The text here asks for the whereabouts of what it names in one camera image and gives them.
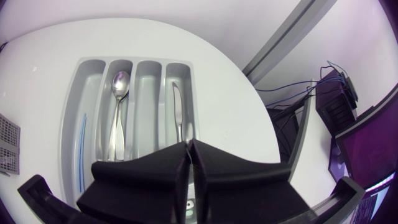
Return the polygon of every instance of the knife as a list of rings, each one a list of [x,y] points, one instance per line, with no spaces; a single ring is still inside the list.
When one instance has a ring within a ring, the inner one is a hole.
[[[177,129],[177,142],[182,141],[182,100],[178,86],[173,82],[174,91],[174,118]]]

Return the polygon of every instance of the spoon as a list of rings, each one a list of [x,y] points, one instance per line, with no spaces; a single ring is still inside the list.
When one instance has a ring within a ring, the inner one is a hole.
[[[121,122],[121,102],[129,92],[130,75],[127,72],[118,72],[113,78],[112,91],[116,97],[111,137],[109,140],[108,161],[124,160],[124,134]]]

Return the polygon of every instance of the white table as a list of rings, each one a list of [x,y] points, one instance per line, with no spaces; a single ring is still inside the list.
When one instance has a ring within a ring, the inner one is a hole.
[[[161,22],[95,19],[37,30],[0,54],[0,113],[21,127],[20,175],[0,176],[0,197],[17,223],[38,219],[17,193],[34,174],[62,198],[58,131],[73,70],[82,57],[157,57],[191,61],[200,140],[244,159],[280,162],[267,111],[242,72],[201,38]]]

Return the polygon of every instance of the gray mesh basket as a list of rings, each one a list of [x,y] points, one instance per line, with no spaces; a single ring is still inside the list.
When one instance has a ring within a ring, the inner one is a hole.
[[[20,127],[0,114],[0,171],[19,174]]]

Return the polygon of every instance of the cutlery tray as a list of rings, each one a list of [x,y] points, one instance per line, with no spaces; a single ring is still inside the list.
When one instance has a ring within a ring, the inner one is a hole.
[[[78,61],[69,84],[60,125],[61,190],[67,204],[92,183],[91,165],[107,160],[116,107],[115,74],[130,74],[121,104],[124,160],[148,155],[177,142],[174,82],[182,97],[184,141],[199,139],[192,64],[164,58],[87,57]]]

